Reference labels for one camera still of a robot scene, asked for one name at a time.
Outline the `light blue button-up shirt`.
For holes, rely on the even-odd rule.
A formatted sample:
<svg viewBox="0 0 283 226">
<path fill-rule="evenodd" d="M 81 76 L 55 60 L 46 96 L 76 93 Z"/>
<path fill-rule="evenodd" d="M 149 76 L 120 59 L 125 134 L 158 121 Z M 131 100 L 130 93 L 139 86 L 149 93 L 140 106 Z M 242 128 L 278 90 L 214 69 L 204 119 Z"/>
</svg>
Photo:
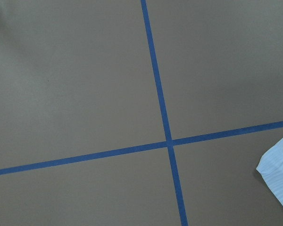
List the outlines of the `light blue button-up shirt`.
<svg viewBox="0 0 283 226">
<path fill-rule="evenodd" d="M 283 206 L 283 138 L 262 155 L 256 170 Z"/>
</svg>

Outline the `blue tape grid lines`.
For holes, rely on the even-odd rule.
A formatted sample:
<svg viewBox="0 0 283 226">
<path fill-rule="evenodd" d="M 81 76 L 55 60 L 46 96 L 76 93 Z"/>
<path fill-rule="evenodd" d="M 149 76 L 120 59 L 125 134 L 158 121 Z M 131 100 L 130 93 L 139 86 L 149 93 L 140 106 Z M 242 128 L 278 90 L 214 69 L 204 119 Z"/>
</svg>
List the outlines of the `blue tape grid lines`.
<svg viewBox="0 0 283 226">
<path fill-rule="evenodd" d="M 283 0 L 0 0 L 0 226 L 283 226 Z"/>
</svg>

